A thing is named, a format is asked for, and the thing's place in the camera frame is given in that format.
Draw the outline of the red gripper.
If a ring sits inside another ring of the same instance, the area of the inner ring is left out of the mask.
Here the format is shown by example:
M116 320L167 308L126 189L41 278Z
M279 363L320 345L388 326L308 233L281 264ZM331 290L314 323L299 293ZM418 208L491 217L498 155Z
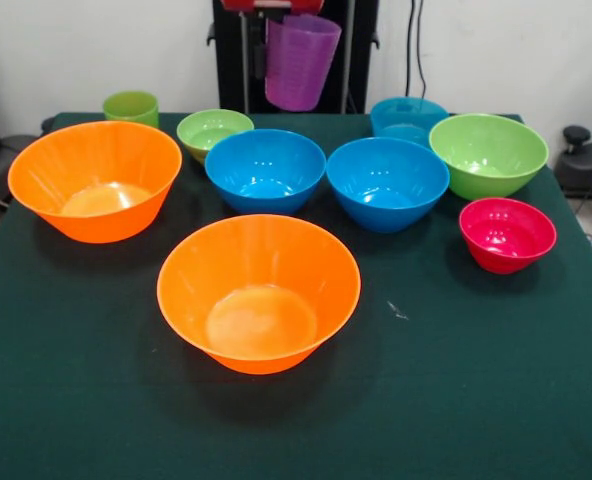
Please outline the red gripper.
M296 13L319 13L324 0L222 0L228 11L252 12L260 9L283 9ZM251 16L252 73L256 80L266 75L266 17L263 12Z

